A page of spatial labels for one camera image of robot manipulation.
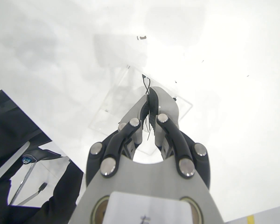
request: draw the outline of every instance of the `white table surface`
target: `white table surface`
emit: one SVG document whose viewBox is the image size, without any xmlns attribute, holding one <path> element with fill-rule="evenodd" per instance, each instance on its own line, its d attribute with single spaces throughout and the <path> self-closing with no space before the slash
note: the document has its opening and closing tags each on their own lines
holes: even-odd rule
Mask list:
<svg viewBox="0 0 280 224">
<path fill-rule="evenodd" d="M 82 170 L 127 64 L 193 104 L 224 221 L 280 206 L 280 0 L 0 0 L 0 88 Z"/>
</svg>

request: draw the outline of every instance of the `yellow tape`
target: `yellow tape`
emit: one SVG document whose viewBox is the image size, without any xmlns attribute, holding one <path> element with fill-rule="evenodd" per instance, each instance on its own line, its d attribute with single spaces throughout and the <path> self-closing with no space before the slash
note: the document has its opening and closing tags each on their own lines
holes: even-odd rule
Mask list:
<svg viewBox="0 0 280 224">
<path fill-rule="evenodd" d="M 255 224 L 254 215 L 247 216 L 247 224 Z"/>
</svg>

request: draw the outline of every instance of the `metal bolt head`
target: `metal bolt head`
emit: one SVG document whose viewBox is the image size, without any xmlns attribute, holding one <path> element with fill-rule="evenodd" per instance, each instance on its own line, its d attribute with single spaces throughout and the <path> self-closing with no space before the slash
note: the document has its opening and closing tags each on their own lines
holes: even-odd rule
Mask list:
<svg viewBox="0 0 280 224">
<path fill-rule="evenodd" d="M 91 146 L 90 153 L 92 155 L 97 155 L 98 153 L 100 153 L 102 148 L 103 148 L 103 144 L 101 142 L 97 142 Z"/>
<path fill-rule="evenodd" d="M 28 157 L 23 157 L 22 158 L 22 163 L 23 164 L 29 164 L 29 163 L 31 163 L 32 162 L 32 160 L 30 159 L 30 158 L 28 158 Z"/>
<path fill-rule="evenodd" d="M 196 143 L 194 145 L 194 149 L 195 149 L 197 155 L 199 155 L 201 157 L 204 157 L 207 154 L 206 147 L 200 143 Z"/>
<path fill-rule="evenodd" d="M 168 120 L 168 116 L 164 113 L 158 115 L 159 122 L 165 123 Z"/>
<path fill-rule="evenodd" d="M 101 163 L 101 167 L 100 167 L 101 174 L 104 176 L 110 175 L 111 173 L 113 173 L 115 166 L 116 166 L 116 161 L 114 158 L 112 157 L 105 158 Z"/>
<path fill-rule="evenodd" d="M 136 127 L 139 125 L 140 121 L 137 118 L 132 118 L 129 123 L 131 124 L 131 126 Z"/>
<path fill-rule="evenodd" d="M 194 163 L 188 158 L 182 158 L 178 162 L 178 166 L 183 175 L 190 178 L 195 173 Z"/>
<path fill-rule="evenodd" d="M 126 123 L 120 123 L 118 126 L 118 131 L 120 132 L 124 127 L 125 127 Z"/>
</svg>

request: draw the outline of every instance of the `white label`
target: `white label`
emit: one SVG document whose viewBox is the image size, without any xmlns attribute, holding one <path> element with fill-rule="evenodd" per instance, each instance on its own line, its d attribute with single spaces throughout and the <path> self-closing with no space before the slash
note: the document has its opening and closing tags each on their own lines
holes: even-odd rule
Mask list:
<svg viewBox="0 0 280 224">
<path fill-rule="evenodd" d="M 103 224 L 193 224 L 189 203 L 114 191 Z"/>
</svg>

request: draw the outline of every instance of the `transparent plastic container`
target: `transparent plastic container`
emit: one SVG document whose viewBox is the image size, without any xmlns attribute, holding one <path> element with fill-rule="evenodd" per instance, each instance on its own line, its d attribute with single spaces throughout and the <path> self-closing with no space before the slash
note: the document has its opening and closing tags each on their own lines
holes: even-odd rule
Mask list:
<svg viewBox="0 0 280 224">
<path fill-rule="evenodd" d="M 140 72 L 132 66 L 126 66 L 119 71 L 117 80 L 108 92 L 100 109 L 90 123 L 89 128 L 99 131 L 106 136 L 118 128 L 118 123 L 123 116 L 146 93 L 142 74 L 145 75 L 145 73 Z M 149 85 L 148 78 L 150 79 L 150 86 L 159 86 L 167 91 L 172 98 L 176 98 L 176 103 L 179 108 L 178 121 L 181 121 L 193 105 L 181 96 L 178 96 L 174 88 L 167 88 L 150 76 L 144 78 L 147 87 Z M 146 119 L 146 125 L 144 125 L 143 131 L 149 132 L 148 118 Z"/>
</svg>

